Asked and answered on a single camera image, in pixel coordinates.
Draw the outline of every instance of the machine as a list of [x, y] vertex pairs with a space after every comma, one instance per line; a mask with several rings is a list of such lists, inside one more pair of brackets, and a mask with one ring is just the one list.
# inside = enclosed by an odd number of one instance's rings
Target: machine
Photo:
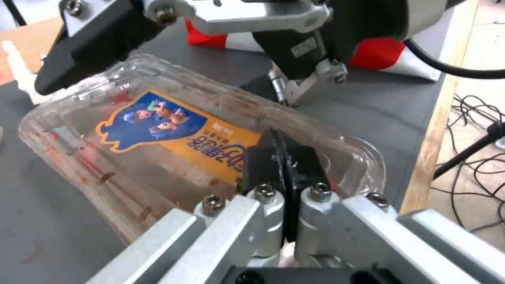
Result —
[[463, 0], [62, 0], [63, 26], [35, 82], [48, 94], [102, 72], [178, 18], [203, 33], [253, 32], [285, 105], [319, 79], [345, 81], [359, 42], [412, 35]]
[[[462, 1], [62, 0], [35, 88], [73, 85], [186, 18], [209, 34], [252, 31], [277, 101], [293, 105], [318, 80], [344, 82], [360, 41], [408, 39]], [[89, 283], [505, 283], [505, 255], [438, 213], [398, 216], [378, 193], [342, 200], [314, 149], [265, 137], [233, 200], [171, 210]]]
[[247, 148], [236, 190], [172, 209], [88, 283], [505, 283], [500, 251], [433, 210], [342, 200], [281, 131]]

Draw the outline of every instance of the plastic tray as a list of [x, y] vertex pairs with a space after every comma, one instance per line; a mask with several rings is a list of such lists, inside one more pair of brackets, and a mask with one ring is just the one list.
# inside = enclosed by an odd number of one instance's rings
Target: plastic tray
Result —
[[341, 197], [383, 190], [384, 162], [370, 144], [149, 55], [37, 107], [19, 134], [129, 243], [171, 208], [232, 198], [239, 151], [270, 127], [314, 147]]

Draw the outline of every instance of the floor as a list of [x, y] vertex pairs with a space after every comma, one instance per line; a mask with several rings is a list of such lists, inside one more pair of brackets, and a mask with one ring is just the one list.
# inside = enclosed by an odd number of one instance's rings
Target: floor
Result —
[[[477, 11], [472, 35], [467, 47], [464, 67], [472, 69], [503, 69], [505, 67], [505, 3], [496, 4], [495, 0], [481, 0]], [[460, 79], [458, 81], [457, 95], [461, 98], [467, 95], [475, 95], [487, 104], [495, 105], [502, 112], [505, 112], [505, 80], [474, 80]], [[479, 105], [476, 99], [468, 99], [472, 106]], [[453, 122], [459, 113], [452, 112], [449, 121]], [[486, 119], [478, 118], [479, 124], [489, 125]], [[454, 142], [458, 151], [472, 144], [486, 131], [475, 125], [464, 126], [463, 120], [459, 120], [452, 127], [454, 132]], [[482, 151], [473, 155], [468, 161], [475, 161], [492, 155], [503, 153], [495, 146], [488, 146]], [[438, 163], [447, 161], [454, 155], [450, 133], [445, 132]], [[482, 166], [484, 171], [505, 170], [505, 163], [489, 162]], [[456, 176], [457, 169], [453, 169], [446, 175], [438, 178], [432, 184], [433, 187], [449, 191]], [[477, 178], [491, 191], [503, 185], [505, 173], [492, 175], [479, 174]], [[455, 192], [457, 193], [485, 193], [477, 184], [473, 177], [473, 170], [463, 167]], [[505, 190], [499, 191], [497, 197], [504, 199]], [[450, 203], [450, 195], [447, 193], [432, 190], [430, 193], [430, 207], [444, 214], [452, 220], [456, 220]], [[467, 229], [474, 229], [485, 224], [499, 221], [497, 213], [500, 205], [499, 201], [491, 198], [475, 195], [458, 195], [454, 197], [454, 205]], [[505, 216], [505, 206], [501, 209]], [[483, 229], [475, 233], [493, 246], [505, 252], [505, 225], [499, 224], [492, 228]]]
[[[13, 1], [27, 24], [34, 24], [58, 16], [60, 0], [14, 0]], [[0, 30], [16, 28], [9, 10], [0, 1]]]

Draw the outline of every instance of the screw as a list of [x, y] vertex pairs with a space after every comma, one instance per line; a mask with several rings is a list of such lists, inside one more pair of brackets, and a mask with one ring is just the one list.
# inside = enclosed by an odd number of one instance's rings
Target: screw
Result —
[[238, 177], [235, 179], [235, 192], [241, 193], [242, 192], [242, 178]]
[[177, 15], [172, 7], [166, 6], [155, 10], [156, 22], [162, 26], [172, 25], [177, 21]]
[[379, 193], [367, 193], [365, 196], [366, 196], [366, 198], [368, 198], [368, 200], [373, 202], [379, 208], [384, 209], [389, 206], [389, 203], [387, 202], [387, 200]]
[[318, 182], [311, 187], [311, 199], [316, 202], [329, 201], [331, 197], [331, 189], [323, 182]]
[[84, 11], [84, 0], [68, 0], [65, 10], [70, 16], [79, 17]]
[[274, 200], [275, 194], [275, 189], [267, 183], [256, 185], [254, 188], [254, 197], [261, 203], [272, 202]]
[[217, 195], [209, 195], [204, 198], [201, 207], [207, 216], [216, 216], [225, 206], [225, 199]]
[[342, 84], [345, 82], [346, 79], [347, 79], [346, 75], [339, 75], [339, 76], [335, 76], [333, 78], [333, 81], [335, 81], [336, 84]]
[[235, 284], [265, 284], [265, 280], [258, 272], [246, 270], [237, 276]]

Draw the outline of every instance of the wooden board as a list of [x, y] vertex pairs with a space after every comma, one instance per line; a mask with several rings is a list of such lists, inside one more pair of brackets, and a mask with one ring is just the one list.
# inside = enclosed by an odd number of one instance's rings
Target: wooden board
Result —
[[60, 18], [54, 18], [17, 29], [0, 31], [0, 85], [14, 80], [7, 62], [7, 54], [1, 46], [2, 41], [13, 41], [28, 69], [37, 72], [40, 69], [41, 55], [47, 55], [62, 24]]
[[[455, 66], [463, 64], [478, 4], [479, 0], [468, 0], [455, 8], [442, 48], [440, 57], [442, 61]], [[433, 180], [433, 173], [435, 172], [457, 82], [458, 78], [451, 75], [447, 75], [444, 79], [424, 141], [421, 144], [414, 172], [403, 199], [401, 214], [427, 208], [428, 206], [430, 184]]]

